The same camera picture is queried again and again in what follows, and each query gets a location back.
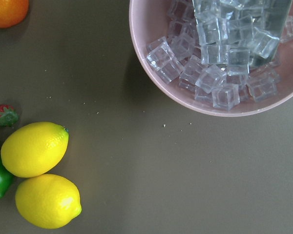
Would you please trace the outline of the orange fruit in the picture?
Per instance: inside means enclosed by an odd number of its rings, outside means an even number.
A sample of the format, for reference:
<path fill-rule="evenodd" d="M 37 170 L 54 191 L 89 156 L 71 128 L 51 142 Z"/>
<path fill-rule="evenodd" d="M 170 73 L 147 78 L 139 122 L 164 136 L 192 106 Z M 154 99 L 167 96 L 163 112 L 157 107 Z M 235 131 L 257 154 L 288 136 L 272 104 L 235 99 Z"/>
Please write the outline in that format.
<path fill-rule="evenodd" d="M 0 0 L 0 28 L 22 22 L 29 10 L 29 0 Z"/>

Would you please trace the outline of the red strawberry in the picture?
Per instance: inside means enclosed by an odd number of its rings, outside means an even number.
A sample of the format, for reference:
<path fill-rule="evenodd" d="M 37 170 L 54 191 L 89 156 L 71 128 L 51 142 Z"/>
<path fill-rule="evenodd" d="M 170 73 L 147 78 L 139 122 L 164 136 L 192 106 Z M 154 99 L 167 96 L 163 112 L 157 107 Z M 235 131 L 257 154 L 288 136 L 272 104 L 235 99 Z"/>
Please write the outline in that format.
<path fill-rule="evenodd" d="M 0 105 L 0 127 L 11 127 L 19 120 L 15 108 L 11 105 Z"/>

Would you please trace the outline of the clear ice cube pile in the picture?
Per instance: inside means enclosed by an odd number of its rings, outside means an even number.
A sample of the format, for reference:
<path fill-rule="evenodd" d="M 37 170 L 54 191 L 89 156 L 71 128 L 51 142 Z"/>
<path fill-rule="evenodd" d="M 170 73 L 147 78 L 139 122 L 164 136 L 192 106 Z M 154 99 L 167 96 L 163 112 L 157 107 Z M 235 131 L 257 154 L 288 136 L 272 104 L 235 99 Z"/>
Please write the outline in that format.
<path fill-rule="evenodd" d="M 277 94 L 278 47 L 293 39 L 290 0 L 173 0 L 168 32 L 146 46 L 165 83 L 230 110 Z"/>

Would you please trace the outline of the yellow lemon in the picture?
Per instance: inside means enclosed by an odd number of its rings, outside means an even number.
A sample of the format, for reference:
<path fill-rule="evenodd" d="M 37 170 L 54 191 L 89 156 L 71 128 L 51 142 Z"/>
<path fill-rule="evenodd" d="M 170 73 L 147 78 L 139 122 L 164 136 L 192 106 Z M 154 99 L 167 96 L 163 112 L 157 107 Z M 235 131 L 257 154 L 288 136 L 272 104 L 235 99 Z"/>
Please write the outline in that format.
<path fill-rule="evenodd" d="M 12 133 L 3 143 L 3 166 L 17 177 L 42 175 L 55 167 L 68 147 L 68 130 L 52 122 L 34 122 Z"/>
<path fill-rule="evenodd" d="M 45 229 L 63 227 L 82 212 L 76 185 L 54 174 L 24 180 L 17 187 L 15 203 L 25 220 Z"/>

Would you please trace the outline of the yellow lemon upper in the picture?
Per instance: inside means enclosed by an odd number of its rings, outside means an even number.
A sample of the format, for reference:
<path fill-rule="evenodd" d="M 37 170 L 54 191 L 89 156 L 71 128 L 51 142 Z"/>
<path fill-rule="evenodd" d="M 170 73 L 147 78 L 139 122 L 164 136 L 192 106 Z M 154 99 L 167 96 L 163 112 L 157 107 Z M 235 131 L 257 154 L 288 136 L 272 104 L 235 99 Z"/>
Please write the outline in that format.
<path fill-rule="evenodd" d="M 68 147 L 68 130 L 52 122 L 34 122 L 12 133 L 3 143 L 3 166 L 17 177 L 42 175 L 55 167 Z"/>

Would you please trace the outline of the pink bowl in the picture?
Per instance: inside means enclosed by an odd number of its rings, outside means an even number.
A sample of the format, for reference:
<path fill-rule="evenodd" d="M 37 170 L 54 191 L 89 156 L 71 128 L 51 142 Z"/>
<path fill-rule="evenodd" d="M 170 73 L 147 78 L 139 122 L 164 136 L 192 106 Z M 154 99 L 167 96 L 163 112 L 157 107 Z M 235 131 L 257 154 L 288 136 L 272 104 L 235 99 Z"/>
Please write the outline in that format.
<path fill-rule="evenodd" d="M 293 97 L 293 40 L 279 46 L 280 66 L 277 72 L 281 81 L 277 84 L 278 93 L 262 102 L 247 100 L 229 111 L 213 108 L 211 104 L 194 100 L 194 95 L 178 86 L 174 80 L 166 84 L 148 65 L 146 46 L 165 36 L 169 18 L 168 0 L 132 0 L 129 4 L 129 27 L 136 55 L 152 82 L 169 98 L 193 111 L 218 117 L 243 117 L 272 109 Z"/>

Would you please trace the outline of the yellow lemon lower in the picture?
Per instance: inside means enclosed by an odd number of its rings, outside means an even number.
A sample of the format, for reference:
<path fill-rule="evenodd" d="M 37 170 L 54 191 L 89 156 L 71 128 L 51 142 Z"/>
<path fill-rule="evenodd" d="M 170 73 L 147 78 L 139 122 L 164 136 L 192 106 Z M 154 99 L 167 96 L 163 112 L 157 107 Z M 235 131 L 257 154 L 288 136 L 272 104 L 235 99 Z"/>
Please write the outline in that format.
<path fill-rule="evenodd" d="M 76 185 L 54 174 L 24 180 L 17 187 L 15 203 L 25 220 L 45 229 L 63 227 L 82 212 Z"/>

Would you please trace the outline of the metal ice scoop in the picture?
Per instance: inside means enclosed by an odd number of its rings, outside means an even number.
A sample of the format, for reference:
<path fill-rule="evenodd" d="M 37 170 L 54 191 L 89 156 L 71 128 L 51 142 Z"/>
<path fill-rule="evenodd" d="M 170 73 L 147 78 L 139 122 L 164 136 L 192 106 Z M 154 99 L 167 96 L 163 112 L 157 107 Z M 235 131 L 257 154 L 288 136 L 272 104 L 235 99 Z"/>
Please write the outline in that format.
<path fill-rule="evenodd" d="M 194 0 L 204 64 L 259 67 L 274 59 L 290 0 Z"/>

